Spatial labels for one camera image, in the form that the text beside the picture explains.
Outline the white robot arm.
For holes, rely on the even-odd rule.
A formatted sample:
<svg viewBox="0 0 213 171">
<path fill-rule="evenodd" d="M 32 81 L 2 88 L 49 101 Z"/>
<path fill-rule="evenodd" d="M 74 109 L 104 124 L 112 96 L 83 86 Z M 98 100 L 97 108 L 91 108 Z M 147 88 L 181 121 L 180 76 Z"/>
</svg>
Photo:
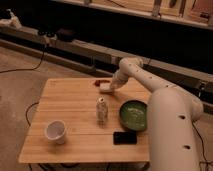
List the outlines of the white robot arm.
<svg viewBox="0 0 213 171">
<path fill-rule="evenodd" d="M 143 69 L 141 58 L 122 58 L 101 92 L 113 92 L 132 77 L 151 92 L 147 107 L 150 171 L 200 171 L 192 123 L 202 101 L 180 86 Z"/>
</svg>

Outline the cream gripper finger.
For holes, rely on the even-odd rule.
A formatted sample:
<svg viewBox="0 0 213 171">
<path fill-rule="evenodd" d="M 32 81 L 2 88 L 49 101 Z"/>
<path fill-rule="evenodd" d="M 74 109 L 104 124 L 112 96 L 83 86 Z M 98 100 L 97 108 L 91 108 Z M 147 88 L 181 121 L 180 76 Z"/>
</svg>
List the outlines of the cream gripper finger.
<svg viewBox="0 0 213 171">
<path fill-rule="evenodd" d="M 101 80 L 101 82 L 102 82 L 102 83 L 111 83 L 112 80 L 105 80 L 105 79 L 104 79 L 104 80 Z"/>
<path fill-rule="evenodd" d="M 110 85 L 110 88 L 111 88 L 112 91 L 115 91 L 116 89 L 118 89 L 118 85 L 112 84 L 112 85 Z"/>
</svg>

